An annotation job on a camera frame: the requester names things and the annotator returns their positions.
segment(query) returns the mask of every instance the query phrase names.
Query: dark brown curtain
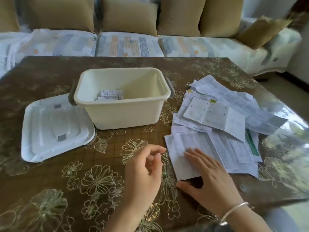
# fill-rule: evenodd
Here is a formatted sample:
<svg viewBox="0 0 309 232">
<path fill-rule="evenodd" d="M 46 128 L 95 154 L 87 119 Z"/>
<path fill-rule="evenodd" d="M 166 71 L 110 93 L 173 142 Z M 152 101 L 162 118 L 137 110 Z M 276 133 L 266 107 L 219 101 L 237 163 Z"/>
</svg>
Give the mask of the dark brown curtain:
<svg viewBox="0 0 309 232">
<path fill-rule="evenodd" d="M 303 26 L 309 21 L 309 0 L 297 0 L 286 18 L 293 19 L 289 27 L 301 31 Z"/>
</svg>

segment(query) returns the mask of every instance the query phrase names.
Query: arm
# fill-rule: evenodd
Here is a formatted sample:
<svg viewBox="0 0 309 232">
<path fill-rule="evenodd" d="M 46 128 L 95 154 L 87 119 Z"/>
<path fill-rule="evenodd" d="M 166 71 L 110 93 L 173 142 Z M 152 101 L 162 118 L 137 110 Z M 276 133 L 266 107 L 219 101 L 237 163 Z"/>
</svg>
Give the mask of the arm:
<svg viewBox="0 0 309 232">
<path fill-rule="evenodd" d="M 191 195 L 211 213 L 222 218 L 232 207 L 243 202 L 232 178 L 220 163 L 205 155 L 199 149 L 191 148 L 185 152 L 187 159 L 199 170 L 203 187 L 197 189 L 187 182 L 178 182 L 176 186 Z M 226 222 L 236 232 L 271 232 L 265 221 L 244 205 L 227 216 Z"/>
<path fill-rule="evenodd" d="M 160 189 L 163 167 L 161 153 L 165 150 L 166 148 L 158 145 L 146 145 L 129 159 L 121 203 L 109 219 L 104 232 L 136 230 Z"/>
</svg>

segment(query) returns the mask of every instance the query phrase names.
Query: box handle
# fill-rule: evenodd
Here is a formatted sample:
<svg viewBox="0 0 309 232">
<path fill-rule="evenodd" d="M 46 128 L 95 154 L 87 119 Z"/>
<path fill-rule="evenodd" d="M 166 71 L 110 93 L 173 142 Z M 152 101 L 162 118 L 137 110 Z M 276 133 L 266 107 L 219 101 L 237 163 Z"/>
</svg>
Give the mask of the box handle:
<svg viewBox="0 0 309 232">
<path fill-rule="evenodd" d="M 72 106 L 77 106 L 76 102 L 74 101 L 74 94 L 76 91 L 76 87 L 77 87 L 77 82 L 73 81 L 73 84 L 72 84 L 72 87 L 71 87 L 71 90 L 68 96 L 68 100 Z"/>
<path fill-rule="evenodd" d="M 171 90 L 171 96 L 170 96 L 169 98 L 173 98 L 174 95 L 175 95 L 175 89 L 174 89 L 174 87 L 173 87 L 173 85 L 172 85 L 170 79 L 167 78 L 167 77 L 164 77 L 164 78 L 165 78 L 166 83 L 168 84 L 168 87 L 169 87 L 170 90 Z"/>
</svg>

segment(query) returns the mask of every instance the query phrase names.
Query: beige back cushion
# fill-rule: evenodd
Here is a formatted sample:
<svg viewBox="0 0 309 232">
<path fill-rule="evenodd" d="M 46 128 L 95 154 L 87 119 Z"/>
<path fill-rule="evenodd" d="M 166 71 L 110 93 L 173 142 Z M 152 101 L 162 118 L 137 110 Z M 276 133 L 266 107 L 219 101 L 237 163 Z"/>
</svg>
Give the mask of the beige back cushion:
<svg viewBox="0 0 309 232">
<path fill-rule="evenodd" d="M 238 31 L 243 0 L 206 0 L 200 31 L 204 37 L 232 37 Z"/>
<path fill-rule="evenodd" d="M 94 0 L 21 0 L 30 28 L 73 29 L 94 32 Z"/>
<path fill-rule="evenodd" d="M 0 0 L 0 32 L 19 32 L 14 0 Z"/>
<path fill-rule="evenodd" d="M 205 0 L 161 0 L 158 34 L 200 36 L 198 23 Z"/>
<path fill-rule="evenodd" d="M 102 0 L 103 31 L 157 36 L 157 4 L 133 0 Z"/>
<path fill-rule="evenodd" d="M 236 40 L 252 49 L 258 49 L 269 42 L 291 22 L 292 20 L 290 19 L 271 19 L 261 16 L 250 27 L 238 34 Z"/>
</svg>

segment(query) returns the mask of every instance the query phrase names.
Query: table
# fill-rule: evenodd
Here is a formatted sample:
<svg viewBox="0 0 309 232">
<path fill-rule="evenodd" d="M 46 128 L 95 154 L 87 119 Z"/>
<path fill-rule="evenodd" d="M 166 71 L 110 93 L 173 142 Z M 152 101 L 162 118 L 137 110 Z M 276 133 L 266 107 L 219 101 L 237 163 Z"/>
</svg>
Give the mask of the table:
<svg viewBox="0 0 309 232">
<path fill-rule="evenodd" d="M 25 107 L 70 91 L 80 74 L 92 68 L 155 67 L 168 77 L 175 96 L 164 103 L 153 125 L 97 130 L 95 139 L 40 164 L 20 157 Z M 145 144 L 165 146 L 172 113 L 187 86 L 211 74 L 229 89 L 252 94 L 261 108 L 288 119 L 271 136 L 260 135 L 264 158 L 260 179 L 233 175 L 242 197 L 257 211 L 309 198 L 308 124 L 228 58 L 27 57 L 0 81 L 0 222 L 17 231 L 101 231 L 122 195 L 125 165 Z M 142 231 L 168 231 L 206 223 L 213 215 L 177 191 L 176 178 L 164 155 L 161 190 L 145 215 Z M 101 180 L 95 187 L 96 180 Z"/>
</svg>

